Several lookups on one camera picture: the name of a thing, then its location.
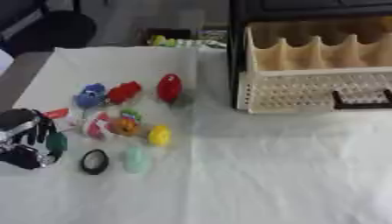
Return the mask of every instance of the yellow ball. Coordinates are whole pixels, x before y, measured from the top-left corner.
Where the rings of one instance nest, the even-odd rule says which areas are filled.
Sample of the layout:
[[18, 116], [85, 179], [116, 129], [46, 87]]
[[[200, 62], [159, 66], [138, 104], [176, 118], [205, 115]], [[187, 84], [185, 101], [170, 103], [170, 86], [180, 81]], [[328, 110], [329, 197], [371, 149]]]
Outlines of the yellow ball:
[[149, 142], [156, 146], [164, 147], [172, 140], [172, 131], [164, 125], [152, 128], [149, 134]]

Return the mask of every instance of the orange toy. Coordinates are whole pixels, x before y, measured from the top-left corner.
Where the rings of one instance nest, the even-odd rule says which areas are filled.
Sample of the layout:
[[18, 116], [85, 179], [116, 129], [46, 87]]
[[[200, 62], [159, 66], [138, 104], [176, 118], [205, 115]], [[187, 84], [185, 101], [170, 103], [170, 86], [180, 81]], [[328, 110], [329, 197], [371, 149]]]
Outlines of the orange toy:
[[139, 125], [133, 119], [126, 117], [116, 118], [112, 122], [113, 131], [117, 135], [132, 137], [139, 131]]

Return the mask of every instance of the toy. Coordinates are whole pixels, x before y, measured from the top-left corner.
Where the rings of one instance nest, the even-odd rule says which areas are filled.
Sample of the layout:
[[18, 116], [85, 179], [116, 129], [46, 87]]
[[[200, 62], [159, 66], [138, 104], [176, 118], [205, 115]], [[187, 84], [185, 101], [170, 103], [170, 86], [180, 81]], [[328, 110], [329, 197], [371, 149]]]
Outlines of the toy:
[[121, 111], [121, 117], [112, 122], [112, 130], [122, 136], [131, 137], [139, 131], [142, 116], [135, 110], [127, 108]]
[[96, 107], [105, 100], [105, 87], [101, 83], [87, 85], [74, 97], [76, 105], [82, 109]]
[[172, 131], [164, 125], [155, 126], [150, 131], [148, 140], [150, 144], [165, 147], [172, 141]]
[[58, 118], [66, 117], [68, 113], [69, 113], [69, 108], [60, 108], [49, 112], [45, 112], [44, 116], [50, 119], [58, 119]]
[[110, 132], [109, 116], [106, 112], [96, 112], [83, 124], [85, 135], [96, 139], [110, 139], [114, 134]]
[[182, 91], [181, 79], [169, 73], [157, 85], [157, 95], [164, 102], [174, 103]]
[[103, 150], [91, 150], [80, 160], [80, 168], [87, 174], [98, 175], [109, 166], [109, 157]]
[[123, 83], [118, 87], [113, 87], [108, 92], [107, 98], [114, 104], [121, 104], [142, 90], [142, 87], [135, 81]]
[[124, 168], [127, 172], [145, 172], [150, 167], [151, 161], [144, 149], [130, 147], [125, 151]]

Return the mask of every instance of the black ring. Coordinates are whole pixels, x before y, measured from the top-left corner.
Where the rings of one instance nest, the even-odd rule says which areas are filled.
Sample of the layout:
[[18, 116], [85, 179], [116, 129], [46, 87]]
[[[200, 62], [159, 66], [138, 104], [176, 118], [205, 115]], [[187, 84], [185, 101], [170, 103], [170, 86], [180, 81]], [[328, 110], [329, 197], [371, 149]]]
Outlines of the black ring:
[[[86, 166], [87, 158], [89, 156], [91, 156], [92, 154], [95, 154], [94, 155], [95, 157], [101, 158], [101, 162], [94, 168]], [[86, 172], [90, 175], [98, 175], [98, 174], [104, 172], [106, 170], [106, 168], [108, 168], [108, 165], [109, 165], [109, 157], [108, 157], [108, 155], [106, 155], [106, 153], [103, 150], [91, 150], [88, 153], [86, 153], [80, 161], [80, 168], [84, 172]]]

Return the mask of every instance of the pink toy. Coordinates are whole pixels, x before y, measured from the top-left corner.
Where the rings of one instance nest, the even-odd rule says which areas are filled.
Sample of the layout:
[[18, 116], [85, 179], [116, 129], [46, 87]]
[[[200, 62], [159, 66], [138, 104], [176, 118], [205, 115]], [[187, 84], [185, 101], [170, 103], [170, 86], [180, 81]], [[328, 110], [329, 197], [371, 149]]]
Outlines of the pink toy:
[[110, 132], [109, 116], [105, 112], [96, 112], [83, 124], [83, 133], [97, 139], [109, 139], [114, 134]]

